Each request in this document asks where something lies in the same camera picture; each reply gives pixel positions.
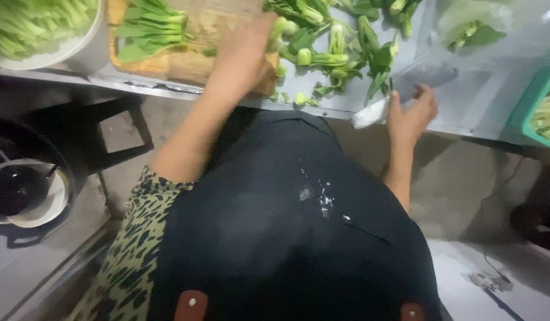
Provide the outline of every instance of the person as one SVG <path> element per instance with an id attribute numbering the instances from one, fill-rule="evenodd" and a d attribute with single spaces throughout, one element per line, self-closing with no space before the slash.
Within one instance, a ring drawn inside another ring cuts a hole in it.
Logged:
<path id="1" fill-rule="evenodd" d="M 144 169 L 70 319 L 441 319 L 431 254 L 404 210 L 434 93 L 416 86 L 407 113 L 391 93 L 380 181 L 321 118 L 236 109 L 272 72 L 276 17 L 222 37 L 204 93 Z"/>

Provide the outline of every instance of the white container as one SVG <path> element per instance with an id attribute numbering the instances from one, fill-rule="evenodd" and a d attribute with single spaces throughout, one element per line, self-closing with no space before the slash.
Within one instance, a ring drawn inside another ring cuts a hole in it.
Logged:
<path id="1" fill-rule="evenodd" d="M 15 61 L 0 54 L 0 67 L 12 70 L 29 70 L 49 67 L 70 58 L 84 48 L 99 31 L 104 23 L 105 0 L 99 0 L 99 8 L 89 31 L 79 37 L 69 38 L 59 44 L 59 49 L 54 53 L 34 54 L 28 58 Z"/>

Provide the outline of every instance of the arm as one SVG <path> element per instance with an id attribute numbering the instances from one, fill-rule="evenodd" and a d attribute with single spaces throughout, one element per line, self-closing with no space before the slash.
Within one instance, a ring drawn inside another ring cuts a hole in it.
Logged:
<path id="1" fill-rule="evenodd" d="M 409 208 L 409 181 L 414 163 L 414 147 L 421 133 L 437 115 L 437 102 L 429 86 L 416 86 L 414 106 L 403 113 L 400 96 L 392 91 L 390 113 L 386 124 L 390 133 L 390 166 L 382 182 L 392 191 L 407 210 Z"/>
<path id="2" fill-rule="evenodd" d="M 272 73 L 264 51 L 276 18 L 269 12 L 222 37 L 204 93 L 150 164 L 159 176 L 173 182 L 200 178 L 217 135 L 237 103 Z"/>

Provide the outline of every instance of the leopard print shirt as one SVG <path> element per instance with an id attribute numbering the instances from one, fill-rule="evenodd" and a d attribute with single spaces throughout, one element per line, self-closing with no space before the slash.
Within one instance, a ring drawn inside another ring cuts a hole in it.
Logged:
<path id="1" fill-rule="evenodd" d="M 172 183 L 144 167 L 99 274 L 67 320 L 146 319 L 165 217 L 176 195 L 192 188 L 193 183 Z"/>

